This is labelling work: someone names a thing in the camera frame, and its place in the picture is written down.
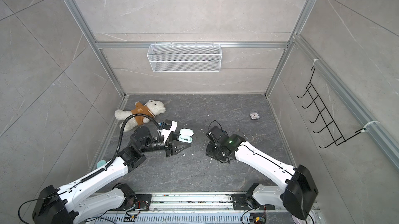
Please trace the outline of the green earbud charging case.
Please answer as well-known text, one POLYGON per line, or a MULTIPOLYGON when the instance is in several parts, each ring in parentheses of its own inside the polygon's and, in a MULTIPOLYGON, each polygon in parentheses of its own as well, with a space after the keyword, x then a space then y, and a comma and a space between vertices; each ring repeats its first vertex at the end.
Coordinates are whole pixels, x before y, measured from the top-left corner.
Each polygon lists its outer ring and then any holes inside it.
POLYGON ((194 131, 192 129, 182 128, 179 132, 178 140, 180 142, 186 142, 191 144, 193 139, 192 136, 194 135, 194 131))

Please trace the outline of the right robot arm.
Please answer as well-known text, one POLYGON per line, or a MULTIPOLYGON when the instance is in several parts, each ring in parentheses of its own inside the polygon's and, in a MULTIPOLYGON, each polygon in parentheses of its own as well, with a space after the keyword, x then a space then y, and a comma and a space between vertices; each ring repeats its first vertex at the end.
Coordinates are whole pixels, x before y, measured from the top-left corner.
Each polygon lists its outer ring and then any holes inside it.
POLYGON ((206 149, 208 157, 221 163, 233 160, 245 163, 276 184, 277 188, 272 190, 254 183, 242 201, 249 210, 283 207, 292 215, 295 223, 315 223, 312 207, 319 191, 308 168, 280 162, 243 137, 228 135, 220 124, 210 124, 206 135, 210 140, 206 149))

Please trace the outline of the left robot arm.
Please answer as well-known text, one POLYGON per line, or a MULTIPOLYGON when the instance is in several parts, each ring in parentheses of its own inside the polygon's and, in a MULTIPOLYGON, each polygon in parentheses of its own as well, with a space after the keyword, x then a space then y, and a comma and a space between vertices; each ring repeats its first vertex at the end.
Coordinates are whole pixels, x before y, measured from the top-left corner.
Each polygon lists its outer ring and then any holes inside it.
POLYGON ((130 210, 137 198, 132 188, 123 183, 102 194, 96 192, 110 182, 123 177, 140 166, 145 153, 164 150, 167 157, 191 147, 193 130, 176 131, 177 122, 166 120, 158 123, 150 117, 158 130, 152 137, 147 127, 138 127, 131 134, 124 149, 118 144, 113 157, 93 172, 69 184, 43 189, 34 200, 32 220, 35 224, 79 224, 109 210, 130 210))

